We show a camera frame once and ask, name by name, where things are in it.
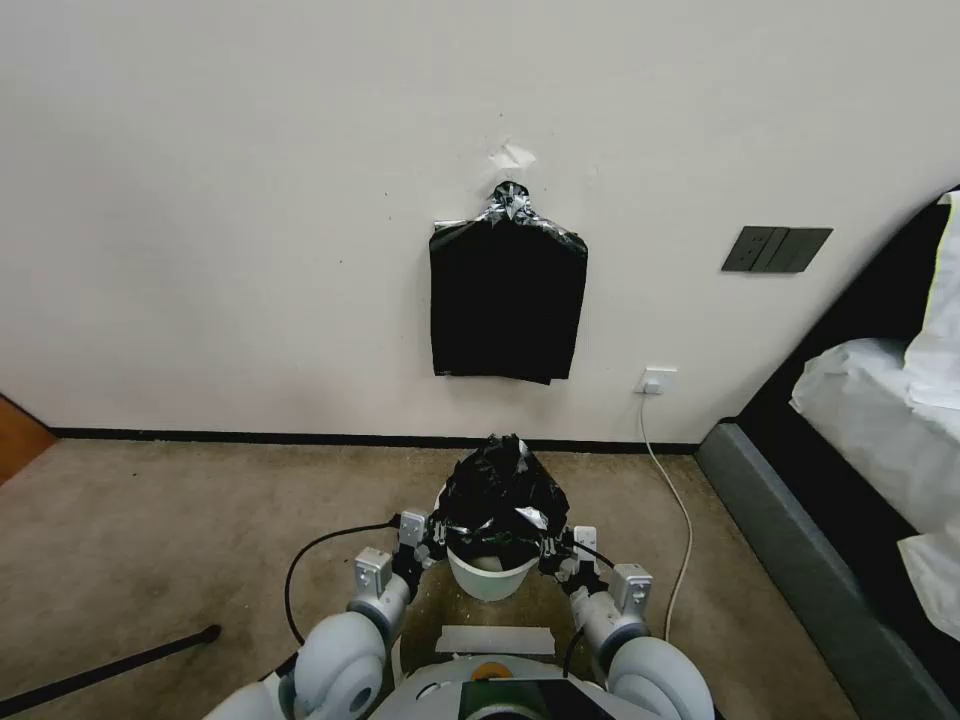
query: black plastic bag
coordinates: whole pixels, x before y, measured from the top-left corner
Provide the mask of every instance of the black plastic bag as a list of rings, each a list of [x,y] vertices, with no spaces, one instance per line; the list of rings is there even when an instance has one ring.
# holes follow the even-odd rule
[[[458,557],[495,556],[505,570],[540,554],[557,537],[570,505],[563,490],[516,435],[491,435],[454,467],[440,493],[438,517]]]
[[[583,240],[500,183],[478,218],[437,223],[430,238],[434,372],[569,377],[586,277]]]

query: pillow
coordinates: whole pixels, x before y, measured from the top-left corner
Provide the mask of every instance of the pillow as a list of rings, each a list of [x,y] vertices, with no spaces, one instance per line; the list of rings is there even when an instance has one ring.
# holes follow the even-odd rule
[[[960,409],[960,191],[943,195],[948,205],[923,328],[904,356],[904,369],[913,378],[910,397],[919,403]]]

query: white bedsheet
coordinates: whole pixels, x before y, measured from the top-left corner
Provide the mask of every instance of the white bedsheet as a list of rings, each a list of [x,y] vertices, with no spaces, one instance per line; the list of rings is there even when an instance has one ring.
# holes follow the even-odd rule
[[[960,640],[960,410],[911,399],[904,349],[831,348],[807,362],[791,405],[921,533],[901,557],[930,621]]]

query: wooden door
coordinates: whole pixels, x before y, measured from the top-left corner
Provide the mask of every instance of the wooden door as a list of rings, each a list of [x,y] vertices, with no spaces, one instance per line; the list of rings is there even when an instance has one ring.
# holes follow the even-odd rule
[[[0,395],[0,483],[54,442],[49,430]]]

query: black stick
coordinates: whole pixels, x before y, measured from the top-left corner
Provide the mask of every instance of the black stick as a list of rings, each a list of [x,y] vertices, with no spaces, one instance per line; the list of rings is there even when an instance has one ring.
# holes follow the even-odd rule
[[[101,665],[93,670],[87,670],[79,675],[58,680],[49,685],[36,688],[35,690],[28,690],[25,693],[14,695],[12,698],[7,698],[6,700],[0,700],[0,718],[10,717],[18,712],[42,705],[45,702],[56,700],[69,693],[82,690],[90,685],[95,685],[101,680],[120,675],[134,668],[138,668],[141,665],[151,663],[154,660],[160,660],[161,658],[167,657],[167,655],[173,655],[194,645],[211,643],[218,637],[220,637],[220,626],[211,625],[198,633],[181,638],[180,640],[174,640],[166,645],[145,650],[136,655],[121,658],[120,660],[114,660],[112,663]]]

